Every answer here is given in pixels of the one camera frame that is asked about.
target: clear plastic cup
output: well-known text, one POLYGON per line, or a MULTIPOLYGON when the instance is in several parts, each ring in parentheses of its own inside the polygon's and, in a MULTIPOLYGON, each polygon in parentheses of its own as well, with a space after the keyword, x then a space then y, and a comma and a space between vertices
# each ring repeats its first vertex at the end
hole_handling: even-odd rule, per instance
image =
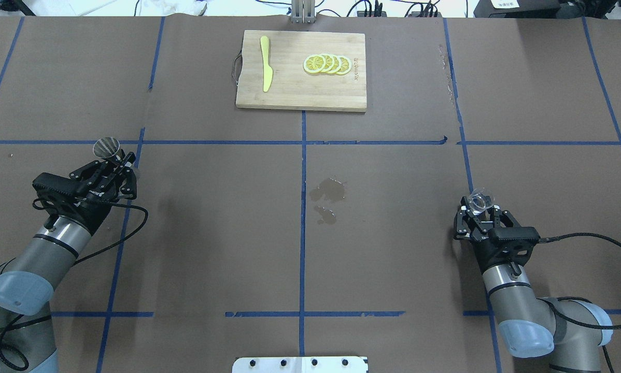
POLYGON ((468 203, 475 215, 479 215, 495 204, 495 197, 486 188, 474 189, 468 197, 468 203))

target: metal bracket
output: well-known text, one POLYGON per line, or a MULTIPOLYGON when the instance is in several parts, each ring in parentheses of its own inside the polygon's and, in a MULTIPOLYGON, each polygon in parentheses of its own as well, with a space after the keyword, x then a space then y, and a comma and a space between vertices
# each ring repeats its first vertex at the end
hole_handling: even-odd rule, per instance
POLYGON ((368 358, 361 356, 308 356, 238 358, 232 373, 368 373, 368 358))
POLYGON ((315 0, 292 0, 292 23, 315 23, 315 0))

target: light blue joint cap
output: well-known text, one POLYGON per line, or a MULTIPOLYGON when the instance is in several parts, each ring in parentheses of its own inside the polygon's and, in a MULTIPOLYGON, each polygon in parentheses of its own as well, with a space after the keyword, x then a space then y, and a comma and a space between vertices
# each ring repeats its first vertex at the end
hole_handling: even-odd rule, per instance
POLYGON ((531 321, 502 321, 500 333, 509 353, 516 358, 535 358, 550 354, 555 349, 552 333, 531 321))
POLYGON ((0 307, 32 316, 52 298, 54 290, 47 279, 25 271, 0 275, 0 307))
MULTIPOLYGON (((594 303, 583 302, 582 300, 572 299, 571 302, 576 302, 583 305, 583 307, 585 307, 587 311, 591 312, 594 318, 597 319, 597 323, 599 323, 600 326, 612 326, 612 320, 610 319, 610 316, 608 316, 608 314, 603 311, 601 307, 595 305, 594 303)), ((610 343, 613 331, 614 330, 612 329, 603 329, 601 331, 601 343, 599 343, 600 346, 605 346, 610 343)))
POLYGON ((59 373, 59 371, 60 367, 57 361, 57 350, 55 350, 43 363, 38 364, 38 366, 29 373, 59 373))

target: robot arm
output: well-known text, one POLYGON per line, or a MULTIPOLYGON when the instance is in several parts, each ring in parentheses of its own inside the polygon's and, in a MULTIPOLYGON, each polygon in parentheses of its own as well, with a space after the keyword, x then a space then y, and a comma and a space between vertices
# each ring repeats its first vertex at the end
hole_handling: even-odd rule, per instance
POLYGON ((460 202, 454 238, 472 244, 503 342, 518 358, 551 355, 551 371, 600 371, 599 347, 610 342, 612 330, 584 328, 556 317, 548 303, 572 319, 611 326, 597 305, 577 299, 537 299, 524 265, 540 236, 523 227, 511 212, 493 205, 477 190, 460 202))
POLYGON ((94 155, 103 160, 68 178, 42 173, 33 181, 33 206, 48 219, 19 257, 0 265, 0 372, 59 370, 49 300, 116 201, 137 196, 135 154, 105 137, 94 155))

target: black box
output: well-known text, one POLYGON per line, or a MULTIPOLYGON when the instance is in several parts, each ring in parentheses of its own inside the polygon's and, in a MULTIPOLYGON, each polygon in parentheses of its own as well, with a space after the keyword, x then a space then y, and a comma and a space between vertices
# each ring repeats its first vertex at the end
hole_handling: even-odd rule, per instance
POLYGON ((518 0, 519 7, 495 9, 491 0, 479 0, 474 9, 477 18, 555 18, 559 0, 518 0))

